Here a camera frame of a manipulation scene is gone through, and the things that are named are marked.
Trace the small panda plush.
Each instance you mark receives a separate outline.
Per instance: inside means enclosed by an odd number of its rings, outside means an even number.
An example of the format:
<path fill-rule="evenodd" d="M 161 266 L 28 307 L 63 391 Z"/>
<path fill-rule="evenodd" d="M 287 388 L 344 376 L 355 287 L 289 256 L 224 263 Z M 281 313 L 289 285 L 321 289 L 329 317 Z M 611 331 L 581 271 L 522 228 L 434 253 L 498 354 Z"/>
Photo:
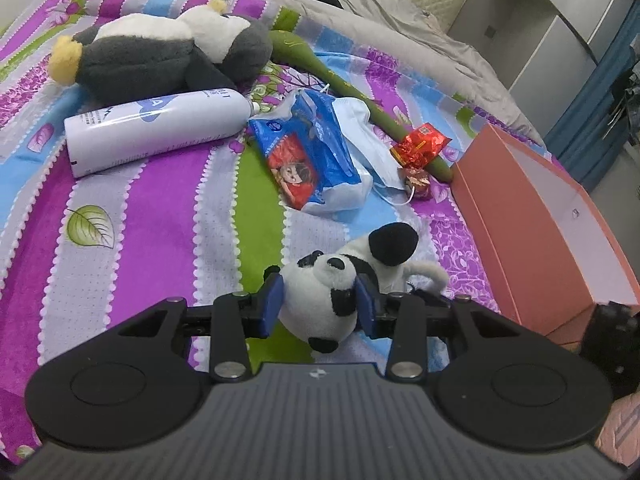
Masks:
<path fill-rule="evenodd" d="M 286 266 L 268 266 L 280 274 L 284 297 L 279 320 L 297 339 L 319 353 L 332 353 L 357 327 L 356 278 L 363 274 L 381 294 L 402 292 L 409 278 L 430 280 L 426 290 L 439 295 L 449 275 L 436 261 L 414 260 L 419 234 L 405 222 L 387 223 L 337 252 L 315 250 Z"/>

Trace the pink cardboard box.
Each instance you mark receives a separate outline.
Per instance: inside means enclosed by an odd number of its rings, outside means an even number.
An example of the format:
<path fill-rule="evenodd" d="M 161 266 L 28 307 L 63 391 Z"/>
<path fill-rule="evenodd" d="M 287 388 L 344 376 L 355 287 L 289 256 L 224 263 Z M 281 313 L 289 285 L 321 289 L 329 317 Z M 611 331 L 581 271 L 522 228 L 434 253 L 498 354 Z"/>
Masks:
<path fill-rule="evenodd" d="M 488 125 L 452 172 L 452 195 L 506 318 L 577 344 L 598 304 L 639 310 L 623 249 L 566 171 Z"/>

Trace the small red candy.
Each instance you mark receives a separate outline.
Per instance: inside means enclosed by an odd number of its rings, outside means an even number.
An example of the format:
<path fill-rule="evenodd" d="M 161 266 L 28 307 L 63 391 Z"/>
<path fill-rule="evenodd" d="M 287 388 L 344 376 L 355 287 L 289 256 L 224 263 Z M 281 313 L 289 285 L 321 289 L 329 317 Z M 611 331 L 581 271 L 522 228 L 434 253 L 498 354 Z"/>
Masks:
<path fill-rule="evenodd" d="M 409 200 L 429 200 L 432 197 L 430 175 L 422 168 L 401 168 L 401 180 L 404 181 Z"/>

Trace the white face mask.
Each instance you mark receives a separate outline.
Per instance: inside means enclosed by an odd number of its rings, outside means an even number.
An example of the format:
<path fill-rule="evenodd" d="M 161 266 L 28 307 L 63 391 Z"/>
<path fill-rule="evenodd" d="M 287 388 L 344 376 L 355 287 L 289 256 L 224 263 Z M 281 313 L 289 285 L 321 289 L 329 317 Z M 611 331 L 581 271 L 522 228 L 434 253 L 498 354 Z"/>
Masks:
<path fill-rule="evenodd" d="M 338 98 L 332 102 L 332 108 L 349 154 L 370 174 L 375 192 L 394 207 L 408 205 L 411 200 L 399 174 L 400 166 L 390 148 L 374 132 L 367 105 L 355 98 Z"/>

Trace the blue tissue pack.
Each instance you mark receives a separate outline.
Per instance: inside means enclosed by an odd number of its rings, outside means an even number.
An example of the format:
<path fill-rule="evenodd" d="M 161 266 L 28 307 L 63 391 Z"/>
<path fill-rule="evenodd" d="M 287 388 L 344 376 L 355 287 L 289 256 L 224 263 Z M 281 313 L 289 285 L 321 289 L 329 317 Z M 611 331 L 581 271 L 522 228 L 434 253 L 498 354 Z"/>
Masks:
<path fill-rule="evenodd" d="M 286 202 L 316 216 L 361 208 L 373 185 L 352 160 L 333 102 L 320 91 L 298 90 L 248 122 Z"/>

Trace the green plush massage stick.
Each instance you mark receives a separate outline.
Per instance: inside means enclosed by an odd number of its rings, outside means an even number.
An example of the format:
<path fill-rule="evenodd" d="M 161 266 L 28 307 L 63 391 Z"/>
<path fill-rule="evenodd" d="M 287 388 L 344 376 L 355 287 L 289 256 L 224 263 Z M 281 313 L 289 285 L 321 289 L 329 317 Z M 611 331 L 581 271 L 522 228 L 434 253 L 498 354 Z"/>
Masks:
<path fill-rule="evenodd" d="M 330 89 L 341 98 L 355 98 L 362 101 L 369 110 L 373 125 L 382 129 L 401 148 L 408 146 L 408 143 L 405 142 L 405 138 L 409 135 L 408 131 L 402 128 L 394 118 L 391 118 L 377 102 L 368 98 L 352 84 L 344 81 L 337 73 L 330 70 L 329 67 L 326 67 L 303 38 L 286 30 L 270 30 L 269 37 L 272 41 L 271 58 L 274 62 L 292 66 L 296 70 L 302 70 L 315 76 L 328 84 Z M 439 154 L 433 157 L 419 158 L 416 162 L 409 162 L 407 157 L 401 156 L 397 148 L 391 148 L 390 152 L 396 162 L 406 167 L 424 169 L 440 183 L 449 184 L 454 180 L 452 170 L 439 157 Z"/>

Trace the red candy wrapper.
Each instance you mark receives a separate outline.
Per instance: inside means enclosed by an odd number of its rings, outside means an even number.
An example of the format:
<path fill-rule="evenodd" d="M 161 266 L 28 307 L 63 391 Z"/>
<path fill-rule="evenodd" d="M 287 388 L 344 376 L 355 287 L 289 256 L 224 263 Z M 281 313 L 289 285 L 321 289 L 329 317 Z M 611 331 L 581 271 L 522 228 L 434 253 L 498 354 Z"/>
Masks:
<path fill-rule="evenodd" d="M 403 167 L 424 168 L 439 156 L 450 139 L 429 122 L 409 132 L 390 148 L 390 154 Z"/>

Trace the colourful striped bedsheet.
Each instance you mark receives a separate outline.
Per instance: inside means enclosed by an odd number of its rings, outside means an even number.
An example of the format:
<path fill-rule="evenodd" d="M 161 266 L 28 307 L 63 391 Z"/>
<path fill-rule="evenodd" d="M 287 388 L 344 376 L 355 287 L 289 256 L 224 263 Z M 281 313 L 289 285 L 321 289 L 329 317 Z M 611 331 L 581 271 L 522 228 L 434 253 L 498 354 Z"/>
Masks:
<path fill-rule="evenodd" d="M 473 237 L 446 186 L 435 197 L 326 218 L 290 208 L 254 141 L 241 134 L 75 179 L 63 124 L 88 107 L 52 81 L 60 37 L 132 12 L 174 18 L 215 0 L 35 0 L 1 38 L 1 451 L 22 460 L 39 440 L 24 408 L 38 366 L 166 296 L 205 304 L 254 289 L 262 270 L 333 250 L 382 224 L 413 224 L 421 258 L 451 287 L 495 305 Z M 425 20 L 409 39 L 314 0 L 221 0 L 236 15 L 304 38 L 320 60 L 406 128 L 432 124 L 455 162 L 494 124 L 544 142 L 470 48 Z"/>

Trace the blue curtain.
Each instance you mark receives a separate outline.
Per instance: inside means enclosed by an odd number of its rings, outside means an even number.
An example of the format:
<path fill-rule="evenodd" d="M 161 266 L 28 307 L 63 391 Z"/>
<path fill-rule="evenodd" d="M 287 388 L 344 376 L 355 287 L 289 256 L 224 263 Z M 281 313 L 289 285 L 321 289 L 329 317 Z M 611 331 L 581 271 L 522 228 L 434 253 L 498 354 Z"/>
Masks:
<path fill-rule="evenodd" d="M 624 96 L 639 62 L 639 3 L 635 1 L 612 44 L 578 96 L 544 138 L 548 150 L 586 191 L 611 169 L 630 131 Z"/>

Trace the white lotion bottle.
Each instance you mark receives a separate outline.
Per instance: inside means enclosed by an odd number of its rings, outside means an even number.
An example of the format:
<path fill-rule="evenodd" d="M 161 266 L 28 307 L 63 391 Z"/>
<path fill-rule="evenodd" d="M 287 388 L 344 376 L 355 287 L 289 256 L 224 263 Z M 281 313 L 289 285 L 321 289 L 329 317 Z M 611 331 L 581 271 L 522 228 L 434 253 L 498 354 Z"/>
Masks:
<path fill-rule="evenodd" d="M 65 119 L 75 178 L 241 132 L 259 105 L 231 89 L 159 96 Z"/>

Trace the grey white penguin plush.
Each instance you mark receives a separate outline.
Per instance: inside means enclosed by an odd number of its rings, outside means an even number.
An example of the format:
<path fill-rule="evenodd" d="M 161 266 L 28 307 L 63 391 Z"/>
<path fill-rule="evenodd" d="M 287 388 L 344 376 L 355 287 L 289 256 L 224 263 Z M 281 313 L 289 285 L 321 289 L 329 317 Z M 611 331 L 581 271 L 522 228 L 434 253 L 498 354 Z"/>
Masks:
<path fill-rule="evenodd" d="M 176 18 L 131 13 L 55 41 L 48 63 L 57 84 L 77 84 L 102 105 L 177 92 L 252 84 L 269 62 L 269 30 L 228 14 L 221 0 Z"/>

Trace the beige duvet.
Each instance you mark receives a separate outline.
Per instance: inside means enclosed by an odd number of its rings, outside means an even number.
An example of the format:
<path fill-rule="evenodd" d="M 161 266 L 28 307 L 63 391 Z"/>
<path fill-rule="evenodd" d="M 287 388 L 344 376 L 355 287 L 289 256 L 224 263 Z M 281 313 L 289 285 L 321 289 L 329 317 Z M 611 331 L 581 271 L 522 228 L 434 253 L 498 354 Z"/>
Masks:
<path fill-rule="evenodd" d="M 312 18 L 357 44 L 393 55 L 515 132 L 544 143 L 492 66 L 473 47 L 450 38 L 437 18 L 410 0 L 338 0 L 344 9 L 318 0 L 268 1 Z"/>

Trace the white wardrobe cabinet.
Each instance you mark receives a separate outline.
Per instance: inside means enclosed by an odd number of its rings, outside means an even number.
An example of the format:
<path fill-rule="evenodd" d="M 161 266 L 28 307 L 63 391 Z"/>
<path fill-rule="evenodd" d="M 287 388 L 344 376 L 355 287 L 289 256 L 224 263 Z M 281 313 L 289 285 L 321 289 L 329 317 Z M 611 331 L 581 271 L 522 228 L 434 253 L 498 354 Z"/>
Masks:
<path fill-rule="evenodd" d="M 465 0 L 450 36 L 489 62 L 545 136 L 612 44 L 634 0 Z"/>

